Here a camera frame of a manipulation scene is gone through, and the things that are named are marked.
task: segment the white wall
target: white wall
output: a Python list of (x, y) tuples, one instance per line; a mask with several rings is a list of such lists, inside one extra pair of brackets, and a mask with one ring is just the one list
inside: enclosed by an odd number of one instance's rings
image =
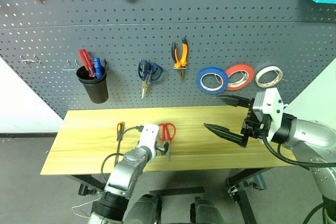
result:
[(0, 133), (58, 132), (62, 119), (0, 58)]
[[(57, 132), (62, 119), (0, 59), (0, 132)], [(285, 109), (336, 129), (336, 59)]]
[(291, 102), (285, 112), (336, 129), (336, 59)]

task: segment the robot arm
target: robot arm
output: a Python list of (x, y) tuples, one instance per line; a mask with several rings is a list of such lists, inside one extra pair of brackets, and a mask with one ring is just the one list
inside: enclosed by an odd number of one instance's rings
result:
[[(249, 137), (261, 138), (266, 147), (281, 160), (307, 167), (322, 194), (328, 218), (336, 222), (336, 132), (317, 121), (299, 120), (283, 113), (283, 102), (276, 88), (257, 93), (255, 99), (232, 95), (220, 96), (233, 106), (249, 108), (241, 128), (241, 134), (229, 129), (204, 124), (210, 131), (242, 147)], [(275, 152), (269, 142), (292, 150), (297, 161), (292, 161)]]
[(165, 154), (169, 144), (156, 145), (159, 126), (146, 124), (142, 130), (137, 147), (124, 154), (123, 160), (113, 169), (104, 189), (102, 198), (93, 202), (89, 224), (118, 224), (126, 211), (136, 180), (145, 165), (156, 157), (156, 150)]

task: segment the red scissor handle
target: red scissor handle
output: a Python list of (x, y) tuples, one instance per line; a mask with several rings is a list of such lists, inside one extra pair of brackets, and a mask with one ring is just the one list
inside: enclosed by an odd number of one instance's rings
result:
[[(162, 138), (160, 138), (159, 136), (159, 139), (161, 141), (172, 141), (175, 134), (176, 134), (176, 127), (174, 124), (172, 123), (160, 123), (159, 126), (162, 126)], [(169, 129), (168, 129), (168, 126), (171, 126), (173, 129), (174, 129), (174, 134), (173, 136), (170, 136), (170, 132), (169, 132)]]

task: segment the pegboard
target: pegboard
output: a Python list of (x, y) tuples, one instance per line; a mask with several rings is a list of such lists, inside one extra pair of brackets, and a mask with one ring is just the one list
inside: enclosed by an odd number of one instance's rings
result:
[[(277, 87), (289, 103), (335, 58), (336, 7), (311, 0), (1, 0), (0, 17), (1, 57), (61, 117), (70, 109), (221, 105), (197, 88), (196, 75), (237, 63), (280, 67)], [(180, 83), (170, 50), (183, 37)], [(80, 48), (107, 60), (103, 104), (89, 100), (75, 72), (62, 71)], [(41, 64), (21, 63), (34, 54)], [(144, 99), (140, 58), (164, 68)], [(227, 93), (253, 98), (259, 90), (253, 82)]]

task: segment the wooden tabletop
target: wooden tabletop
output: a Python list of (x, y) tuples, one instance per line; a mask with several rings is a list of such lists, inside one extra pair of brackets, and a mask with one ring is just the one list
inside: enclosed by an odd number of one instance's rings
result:
[[(175, 124), (170, 160), (158, 155), (147, 164), (146, 171), (287, 166), (273, 157), (260, 140), (250, 138), (247, 147), (241, 148), (203, 126), (218, 124), (240, 133), (246, 114), (246, 108), (233, 106), (68, 111), (41, 174), (100, 173), (104, 158), (116, 151), (119, 122), (125, 123), (125, 129), (144, 123)], [(136, 147), (139, 136), (137, 130), (127, 132), (120, 152)], [(293, 158), (289, 151), (283, 153)], [(111, 172), (113, 163), (113, 158), (107, 161), (104, 171)]]

